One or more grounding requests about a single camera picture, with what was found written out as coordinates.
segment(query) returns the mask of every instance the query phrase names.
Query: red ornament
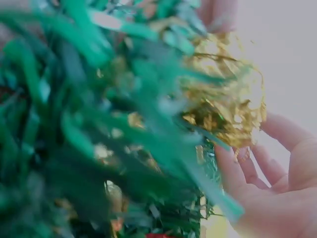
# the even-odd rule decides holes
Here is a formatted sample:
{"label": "red ornament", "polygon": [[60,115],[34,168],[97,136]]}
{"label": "red ornament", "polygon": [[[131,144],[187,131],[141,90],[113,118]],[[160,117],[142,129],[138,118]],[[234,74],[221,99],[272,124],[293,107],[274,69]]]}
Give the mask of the red ornament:
{"label": "red ornament", "polygon": [[164,234],[147,234],[146,238],[173,238]]}

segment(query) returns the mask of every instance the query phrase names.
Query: gold tinsel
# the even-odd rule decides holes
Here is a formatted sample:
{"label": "gold tinsel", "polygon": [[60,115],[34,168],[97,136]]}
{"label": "gold tinsel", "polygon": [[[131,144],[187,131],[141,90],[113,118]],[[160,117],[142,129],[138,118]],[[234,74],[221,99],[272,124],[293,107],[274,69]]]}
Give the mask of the gold tinsel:
{"label": "gold tinsel", "polygon": [[228,80],[221,86],[182,84],[184,95],[194,105],[183,118],[232,147],[254,144],[260,124],[266,119],[262,75],[245,60],[234,33],[209,34],[196,39],[194,45],[195,53],[185,60],[186,65]]}

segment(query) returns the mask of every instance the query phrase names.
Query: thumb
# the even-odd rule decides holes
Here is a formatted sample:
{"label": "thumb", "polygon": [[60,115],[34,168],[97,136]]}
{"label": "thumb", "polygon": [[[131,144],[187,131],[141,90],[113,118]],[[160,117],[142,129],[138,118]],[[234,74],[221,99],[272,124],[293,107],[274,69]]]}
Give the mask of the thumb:
{"label": "thumb", "polygon": [[238,0],[202,0],[197,10],[211,32],[229,32],[235,29]]}

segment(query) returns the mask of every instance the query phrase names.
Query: tinsel garland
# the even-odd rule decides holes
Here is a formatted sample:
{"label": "tinsel garland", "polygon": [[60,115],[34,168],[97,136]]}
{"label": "tinsel garland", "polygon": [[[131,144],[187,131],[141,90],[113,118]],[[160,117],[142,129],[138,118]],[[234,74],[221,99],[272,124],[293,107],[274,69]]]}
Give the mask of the tinsel garland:
{"label": "tinsel garland", "polygon": [[243,213],[219,186],[213,139],[226,145],[181,116],[180,78],[226,80],[184,66],[207,34],[199,3],[157,0],[147,16],[140,2],[1,8],[19,37],[0,59],[0,237],[198,238],[214,204],[232,221]]}

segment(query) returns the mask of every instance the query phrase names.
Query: hand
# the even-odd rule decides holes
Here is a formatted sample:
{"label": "hand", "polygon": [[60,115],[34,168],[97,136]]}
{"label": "hand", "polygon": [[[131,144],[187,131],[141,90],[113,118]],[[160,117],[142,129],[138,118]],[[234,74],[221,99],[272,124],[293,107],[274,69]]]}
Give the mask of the hand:
{"label": "hand", "polygon": [[213,27],[214,32],[229,32],[234,30],[238,0],[202,0],[197,10],[207,29]]}
{"label": "hand", "polygon": [[317,138],[288,119],[268,114],[262,129],[290,151],[286,172],[260,145],[252,153],[270,183],[259,179],[251,159],[234,162],[234,153],[216,147],[224,189],[245,208],[233,224],[257,238],[317,237]]}

